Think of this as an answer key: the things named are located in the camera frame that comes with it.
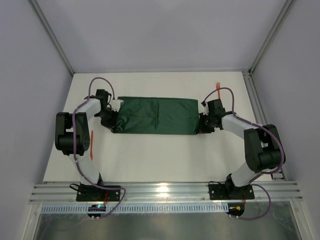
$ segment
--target white tabletop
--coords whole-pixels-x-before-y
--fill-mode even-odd
[[[64,112],[72,113],[88,95],[90,81],[108,79],[115,96],[190,98],[200,102],[216,88],[229,87],[235,96],[235,111],[254,121],[249,96],[241,72],[149,72],[149,73],[79,73],[75,74]],[[111,92],[103,80],[96,89]],[[210,97],[217,99],[218,94]],[[226,111],[231,110],[231,95],[221,90]],[[208,182],[224,181],[245,162],[244,141],[225,130],[198,135],[115,134],[100,125],[100,118],[89,121],[93,130],[93,162],[105,182]],[[79,181],[71,160],[53,144],[46,182]],[[265,175],[259,181],[269,181]]]

